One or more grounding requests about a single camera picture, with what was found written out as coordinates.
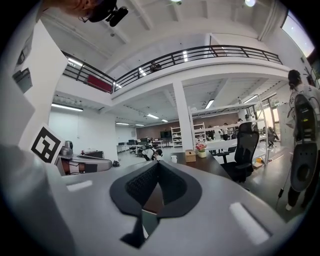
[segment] potted plant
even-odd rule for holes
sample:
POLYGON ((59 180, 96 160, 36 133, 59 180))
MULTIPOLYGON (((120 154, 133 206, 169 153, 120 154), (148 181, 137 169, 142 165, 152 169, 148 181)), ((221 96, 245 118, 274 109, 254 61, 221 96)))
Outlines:
POLYGON ((207 145, 204 145, 202 143, 198 143, 195 148, 196 150, 198 150, 198 156, 200 158, 206 158, 207 157, 207 154, 206 154, 206 147, 207 145))

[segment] gray floor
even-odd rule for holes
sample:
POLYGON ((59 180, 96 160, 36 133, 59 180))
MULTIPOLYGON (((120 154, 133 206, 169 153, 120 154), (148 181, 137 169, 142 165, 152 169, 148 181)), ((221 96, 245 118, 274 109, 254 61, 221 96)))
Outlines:
MULTIPOLYGON (((265 143, 261 143, 260 150, 264 149, 265 143)), ((171 153, 182 152, 181 148, 165 147, 163 150, 163 160, 170 161, 171 153)), ((134 153, 128 151, 118 154, 119 168, 126 168, 130 165, 145 162, 144 158, 137 157, 134 153)), ((273 161, 256 169, 250 177, 247 178, 243 187, 250 189, 250 192, 265 201, 278 214, 288 222, 293 217, 301 214, 303 209, 300 207, 303 201, 303 193, 301 193, 297 205, 291 210, 286 211, 285 206, 288 202, 288 190, 290 188, 290 178, 284 187, 284 193, 278 201, 278 193, 284 186, 291 166, 291 153, 288 149, 280 146, 279 142, 275 142, 274 147, 269 150, 269 158, 273 161)), ((222 157, 216 157, 219 163, 223 163, 222 157)))

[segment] pink flowers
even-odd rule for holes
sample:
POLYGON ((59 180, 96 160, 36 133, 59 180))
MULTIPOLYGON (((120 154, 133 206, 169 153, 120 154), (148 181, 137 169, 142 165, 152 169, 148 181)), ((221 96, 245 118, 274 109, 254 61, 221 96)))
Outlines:
POLYGON ((201 144, 201 143, 198 143, 195 146, 196 150, 198 150, 199 152, 205 152, 206 151, 206 147, 207 147, 207 145, 204 145, 204 144, 201 144))

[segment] white cup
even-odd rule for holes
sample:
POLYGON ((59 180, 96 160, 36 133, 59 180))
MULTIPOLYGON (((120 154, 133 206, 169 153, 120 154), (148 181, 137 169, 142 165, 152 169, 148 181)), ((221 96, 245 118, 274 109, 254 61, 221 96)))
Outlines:
POLYGON ((177 163, 178 159, 177 159, 177 156, 176 155, 172 155, 171 156, 171 162, 172 163, 177 163))

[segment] red panel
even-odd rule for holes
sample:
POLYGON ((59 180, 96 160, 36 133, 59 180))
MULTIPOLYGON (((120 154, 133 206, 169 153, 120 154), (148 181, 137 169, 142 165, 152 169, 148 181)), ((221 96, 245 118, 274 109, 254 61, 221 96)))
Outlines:
POLYGON ((93 75, 89 75, 88 76, 88 81, 87 81, 89 86, 95 87, 101 91, 104 91, 106 93, 110 93, 112 92, 112 85, 100 80, 99 78, 96 78, 93 75))

